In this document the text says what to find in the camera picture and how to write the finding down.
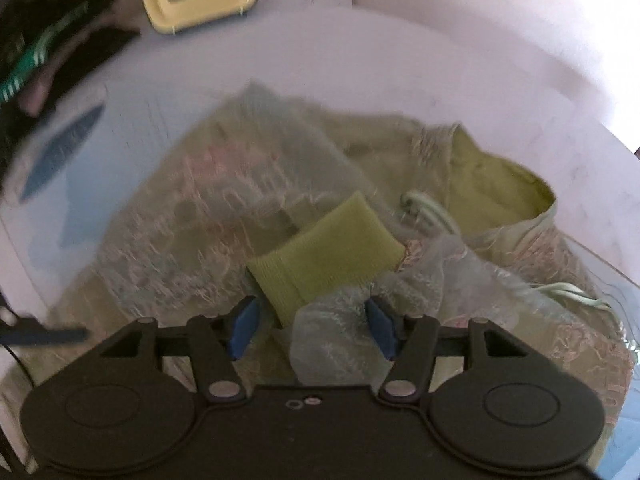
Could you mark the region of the green embroidered sheer garment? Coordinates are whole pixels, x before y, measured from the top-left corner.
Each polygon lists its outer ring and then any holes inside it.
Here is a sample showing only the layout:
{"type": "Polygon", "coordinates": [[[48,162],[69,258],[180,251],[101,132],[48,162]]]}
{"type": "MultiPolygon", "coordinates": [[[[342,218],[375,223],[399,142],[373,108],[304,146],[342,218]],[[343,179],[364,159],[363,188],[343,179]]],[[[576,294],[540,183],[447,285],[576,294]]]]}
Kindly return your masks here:
{"type": "Polygon", "coordinates": [[[253,84],[168,154],[108,227],[10,385],[34,458],[6,479],[592,479],[628,393],[623,323],[556,198],[458,124],[349,115],[253,84]],[[198,393],[186,323],[255,296],[198,393]],[[427,393],[390,403],[364,302],[440,324],[427,393]]]}

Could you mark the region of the pile of dark clothes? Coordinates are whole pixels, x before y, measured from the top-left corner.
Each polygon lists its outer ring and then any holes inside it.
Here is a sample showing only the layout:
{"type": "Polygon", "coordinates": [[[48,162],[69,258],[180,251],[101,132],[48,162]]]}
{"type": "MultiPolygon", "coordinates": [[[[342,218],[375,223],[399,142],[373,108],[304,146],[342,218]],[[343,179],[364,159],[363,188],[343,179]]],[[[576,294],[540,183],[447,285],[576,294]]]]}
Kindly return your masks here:
{"type": "Polygon", "coordinates": [[[119,0],[1,0],[1,119],[47,113],[139,35],[119,0]]]}

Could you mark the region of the blue patterned table mat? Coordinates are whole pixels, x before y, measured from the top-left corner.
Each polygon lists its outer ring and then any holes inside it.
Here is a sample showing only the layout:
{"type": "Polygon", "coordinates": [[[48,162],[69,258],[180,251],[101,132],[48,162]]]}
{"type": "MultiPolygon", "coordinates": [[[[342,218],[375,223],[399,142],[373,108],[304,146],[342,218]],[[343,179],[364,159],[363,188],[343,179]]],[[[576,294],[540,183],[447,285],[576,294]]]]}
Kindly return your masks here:
{"type": "Polygon", "coordinates": [[[1,199],[1,289],[42,315],[94,258],[112,215],[219,103],[183,86],[110,79],[75,92],[17,159],[1,199]]]}

